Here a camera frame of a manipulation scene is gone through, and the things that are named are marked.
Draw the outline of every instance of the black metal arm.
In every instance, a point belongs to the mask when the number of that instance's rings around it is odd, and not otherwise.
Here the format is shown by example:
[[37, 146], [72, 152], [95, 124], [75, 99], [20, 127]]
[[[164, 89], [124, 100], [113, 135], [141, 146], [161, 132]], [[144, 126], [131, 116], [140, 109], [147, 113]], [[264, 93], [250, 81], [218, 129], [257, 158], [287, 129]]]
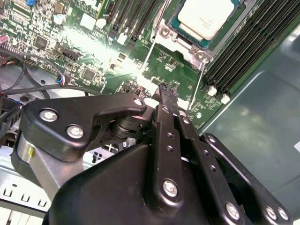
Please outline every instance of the black metal arm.
[[[45, 224], [293, 223], [216, 137], [199, 138], [174, 92], [156, 98], [156, 109], [132, 94], [25, 107], [12, 162], [52, 200]], [[86, 151], [128, 137], [138, 144], [83, 171]]]

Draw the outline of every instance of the black cable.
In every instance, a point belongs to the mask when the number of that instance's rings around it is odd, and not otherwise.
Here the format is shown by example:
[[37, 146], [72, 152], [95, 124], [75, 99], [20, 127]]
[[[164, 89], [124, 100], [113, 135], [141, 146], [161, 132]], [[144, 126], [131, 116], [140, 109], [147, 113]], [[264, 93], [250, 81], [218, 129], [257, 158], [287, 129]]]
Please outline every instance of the black cable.
[[[25, 63], [25, 61], [24, 61], [24, 59], [23, 59], [23, 56], [24, 56], [24, 55], [14, 54], [14, 53], [11, 53], [11, 52], [9, 52], [9, 51], [7, 51], [7, 50], [5, 50], [5, 49], [2, 49], [2, 48], [0, 49], [0, 53], [4, 53], [4, 54], [8, 55], [8, 57], [5, 57], [5, 58], [3, 58], [3, 59], [0, 60], [0, 65], [2, 65], [2, 64], [3, 64], [4, 62], [6, 62], [6, 61], [12, 60], [13, 58], [16, 58], [17, 60], [19, 60], [19, 61], [22, 63], [22, 65], [21, 65], [22, 70], [21, 70], [21, 73], [20, 73], [20, 75], [18, 76], [16, 82], [15, 82], [11, 87], [7, 88], [6, 90], [11, 90], [11, 89], [15, 88], [15, 87], [21, 82], [21, 80], [23, 79], [24, 75], [26, 76], [26, 78], [29, 80], [29, 82], [30, 82], [33, 86], [35, 86], [35, 87], [41, 87], [41, 85], [40, 85], [38, 82], [36, 82], [36, 81], [33, 79], [33, 77], [30, 75], [30, 73], [29, 73], [29, 71], [28, 71], [28, 69], [27, 69], [26, 63]], [[42, 95], [45, 99], [50, 99], [50, 96], [49, 96], [49, 94], [48, 94], [47, 91], [44, 90], [44, 91], [41, 91], [40, 93], [41, 93], [41, 95]]]
[[22, 64], [22, 65], [21, 65], [21, 68], [22, 68], [21, 73], [20, 73], [20, 75], [18, 76], [18, 78], [17, 78], [17, 80], [15, 81], [15, 83], [14, 83], [12, 86], [10, 86], [9, 88], [7, 88], [6, 90], [10, 90], [10, 89], [15, 88], [15, 87], [21, 82], [21, 80], [23, 79], [23, 77], [24, 77], [24, 75], [25, 75], [25, 73], [26, 73], [26, 69], [27, 69], [25, 64]]
[[[25, 77], [27, 78], [27, 80], [34, 86], [34, 87], [42, 87], [42, 85], [40, 85], [38, 82], [35, 81], [35, 79], [30, 75], [30, 73], [27, 70], [27, 67], [25, 68], [26, 72], [25, 72]], [[44, 97], [44, 99], [50, 99], [50, 95], [48, 94], [47, 91], [42, 90], [40, 91], [41, 95]]]
[[36, 91], [42, 91], [42, 90], [52, 90], [52, 89], [74, 89], [74, 90], [80, 90], [83, 92], [87, 92], [92, 95], [101, 95], [101, 93], [94, 91], [94, 90], [87, 89], [87, 88], [77, 87], [77, 86], [73, 86], [73, 85], [61, 86], [58, 84], [46, 85], [46, 86], [34, 87], [34, 88], [4, 90], [3, 93], [5, 95], [17, 95], [17, 94], [25, 94], [25, 93], [30, 93], [30, 92], [36, 92]]

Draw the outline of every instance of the black bracket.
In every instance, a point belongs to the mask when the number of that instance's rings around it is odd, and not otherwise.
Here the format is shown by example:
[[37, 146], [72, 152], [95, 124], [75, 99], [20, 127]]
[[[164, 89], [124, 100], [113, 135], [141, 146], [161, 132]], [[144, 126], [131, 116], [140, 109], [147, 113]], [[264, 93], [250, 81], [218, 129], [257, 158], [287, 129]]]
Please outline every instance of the black bracket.
[[[42, 119], [40, 113], [44, 110], [55, 113], [57, 119]], [[142, 115], [145, 111], [145, 103], [133, 94], [39, 100], [25, 106], [20, 131], [34, 146], [57, 159], [71, 162], [80, 159], [86, 150], [100, 147], [116, 118]], [[79, 127], [82, 137], [68, 135], [70, 126]]]
[[145, 200], [161, 217], [173, 217], [184, 200], [179, 133], [173, 113], [156, 107], [152, 123], [152, 151], [148, 160]]
[[201, 140], [213, 150], [235, 198], [255, 224], [288, 224], [291, 215], [249, 170], [212, 134]]

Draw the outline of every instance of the wire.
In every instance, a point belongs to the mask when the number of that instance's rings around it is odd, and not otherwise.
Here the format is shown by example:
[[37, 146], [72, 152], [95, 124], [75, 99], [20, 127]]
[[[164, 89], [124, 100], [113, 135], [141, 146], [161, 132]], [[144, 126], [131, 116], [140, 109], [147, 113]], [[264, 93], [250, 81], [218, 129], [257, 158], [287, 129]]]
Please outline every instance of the wire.
[[49, 60], [47, 60], [47, 59], [45, 59], [45, 58], [43, 58], [41, 56], [38, 56], [38, 55], [35, 55], [35, 54], [31, 54], [31, 53], [21, 53], [19, 55], [21, 55], [23, 57], [24, 56], [26, 56], [26, 57], [35, 57], [35, 58], [37, 58], [39, 60], [42, 60], [45, 63], [49, 64], [56, 71], [56, 73], [57, 73], [58, 76], [64, 77], [63, 73], [53, 63], [51, 63]]
[[73, 90], [80, 90], [80, 91], [83, 91], [83, 92], [87, 92], [87, 93], [92, 94], [92, 95], [101, 95], [99, 92], [94, 91], [94, 90], [90, 90], [90, 89], [87, 89], [87, 88], [77, 87], [77, 86], [73, 86], [73, 85], [61, 86], [61, 85], [57, 85], [57, 84], [45, 85], [45, 86], [34, 87], [34, 88], [4, 90], [3, 93], [5, 95], [17, 95], [17, 94], [25, 94], [25, 93], [30, 93], [30, 92], [36, 92], [36, 91], [42, 91], [42, 90], [52, 90], [52, 89], [73, 89]]

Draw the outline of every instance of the bolt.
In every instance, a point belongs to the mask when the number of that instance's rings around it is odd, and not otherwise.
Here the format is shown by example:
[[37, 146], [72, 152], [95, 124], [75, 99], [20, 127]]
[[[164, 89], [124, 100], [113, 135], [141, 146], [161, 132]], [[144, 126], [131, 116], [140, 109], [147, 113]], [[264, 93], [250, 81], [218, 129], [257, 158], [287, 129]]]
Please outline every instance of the bolt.
[[216, 140], [212, 136], [208, 136], [209, 140], [213, 143], [216, 143]]
[[238, 210], [236, 209], [236, 207], [234, 205], [232, 205], [231, 203], [227, 203], [226, 204], [226, 209], [227, 212], [229, 213], [229, 215], [235, 219], [238, 220], [240, 218], [240, 214], [238, 212]]
[[142, 105], [143, 103], [141, 102], [141, 100], [135, 98], [134, 99], [134, 102], [137, 104], [137, 105]]
[[51, 110], [43, 110], [40, 112], [39, 116], [42, 120], [45, 120], [47, 122], [53, 122], [58, 119], [57, 114]]
[[186, 117], [183, 117], [182, 119], [183, 119], [183, 122], [185, 122], [186, 124], [189, 124], [189, 121]]
[[196, 118], [197, 119], [200, 119], [202, 117], [202, 113], [201, 112], [198, 112], [197, 114], [196, 114]]
[[163, 189], [165, 193], [170, 197], [176, 197], [178, 194], [178, 189], [175, 183], [170, 180], [164, 180]]
[[200, 58], [200, 59], [202, 59], [203, 56], [204, 56], [204, 54], [203, 54], [202, 52], [200, 52], [200, 53], [198, 54], [198, 58]]
[[168, 36], [169, 33], [170, 33], [170, 30], [168, 28], [164, 27], [164, 28], [161, 29], [161, 35], [162, 36], [166, 37], [166, 36]]
[[285, 213], [285, 211], [282, 208], [278, 207], [278, 212], [283, 219], [285, 219], [285, 220], [289, 219], [289, 217], [287, 216], [287, 214]]
[[269, 215], [272, 219], [274, 219], [274, 220], [277, 219], [277, 216], [276, 216], [274, 210], [273, 210], [271, 207], [267, 206], [267, 207], [266, 207], [266, 211], [267, 211], [268, 215]]
[[78, 139], [83, 137], [84, 132], [79, 126], [72, 125], [67, 128], [67, 134], [72, 138]]

